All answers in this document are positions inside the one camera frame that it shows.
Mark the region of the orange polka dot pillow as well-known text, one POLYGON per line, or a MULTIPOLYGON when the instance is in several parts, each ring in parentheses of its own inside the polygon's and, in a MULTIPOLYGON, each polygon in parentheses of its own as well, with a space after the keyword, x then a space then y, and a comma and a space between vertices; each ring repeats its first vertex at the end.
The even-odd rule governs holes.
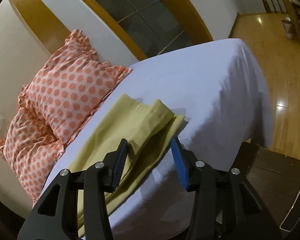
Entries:
POLYGON ((42 120, 66 145, 131 72, 130 68, 102 62, 89 38, 75 29, 23 87, 19 105, 42 120))
POLYGON ((0 155, 36 204, 64 145, 36 113, 19 107, 7 135, 0 141, 0 155))

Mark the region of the dark wooden bedside table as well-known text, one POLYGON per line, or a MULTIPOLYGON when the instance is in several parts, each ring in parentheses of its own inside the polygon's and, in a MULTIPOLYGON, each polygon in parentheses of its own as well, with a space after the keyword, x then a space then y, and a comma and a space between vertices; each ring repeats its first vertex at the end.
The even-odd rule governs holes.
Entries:
POLYGON ((240 170, 270 211, 281 239, 300 239, 300 222, 291 232, 280 229, 300 190, 300 160, 244 142, 231 167, 240 170))

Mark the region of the small waste bin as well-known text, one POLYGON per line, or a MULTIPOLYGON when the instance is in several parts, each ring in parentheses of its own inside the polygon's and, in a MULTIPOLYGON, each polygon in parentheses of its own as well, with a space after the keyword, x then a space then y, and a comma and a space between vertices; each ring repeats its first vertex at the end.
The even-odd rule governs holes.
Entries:
POLYGON ((293 40, 295 38, 293 23, 288 20, 282 20, 282 24, 285 30, 286 38, 293 40))

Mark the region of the yellow-green pants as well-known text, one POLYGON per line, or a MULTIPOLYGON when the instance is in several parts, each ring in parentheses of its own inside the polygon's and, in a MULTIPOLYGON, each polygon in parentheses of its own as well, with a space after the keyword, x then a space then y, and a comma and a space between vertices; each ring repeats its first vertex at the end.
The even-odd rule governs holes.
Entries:
POLYGON ((122 94, 70 164, 72 172, 86 170, 115 151, 122 139, 127 140, 129 152, 120 184, 113 193, 104 195, 115 239, 163 237, 154 205, 148 205, 142 197, 157 189, 155 182, 148 183, 146 179, 165 155, 184 119, 184 115, 176 115, 159 99, 145 105, 122 94))

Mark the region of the white bed mattress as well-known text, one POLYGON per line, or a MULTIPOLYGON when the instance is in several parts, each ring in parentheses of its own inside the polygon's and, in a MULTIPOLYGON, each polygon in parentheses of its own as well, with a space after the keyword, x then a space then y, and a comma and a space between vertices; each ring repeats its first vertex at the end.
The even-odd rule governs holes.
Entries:
MULTIPOLYGON (((179 141, 198 159, 228 171, 243 141, 271 146, 271 101, 264 74, 249 47, 231 38, 162 54, 132 65, 50 172, 70 165, 122 94, 144 104, 160 100, 185 116, 179 141)), ((110 217, 115 239, 170 239, 190 222, 194 195, 179 183, 171 152, 110 217)))

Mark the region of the white framed tablet device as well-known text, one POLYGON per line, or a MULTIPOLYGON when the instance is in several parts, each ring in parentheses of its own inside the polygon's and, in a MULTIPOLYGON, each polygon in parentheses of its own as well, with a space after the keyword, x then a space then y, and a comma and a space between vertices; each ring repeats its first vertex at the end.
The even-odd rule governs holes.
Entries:
POLYGON ((293 229, 295 229, 298 222, 300 222, 300 190, 296 195, 292 207, 280 224, 280 229, 285 232, 291 232, 293 229))

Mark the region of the wooden framed glass door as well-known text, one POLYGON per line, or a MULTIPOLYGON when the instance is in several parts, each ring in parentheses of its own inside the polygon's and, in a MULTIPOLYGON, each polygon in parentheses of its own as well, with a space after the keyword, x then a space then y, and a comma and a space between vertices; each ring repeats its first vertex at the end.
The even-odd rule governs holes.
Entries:
POLYGON ((130 64, 212 41, 190 0, 9 0, 51 53, 81 29, 106 60, 130 64))

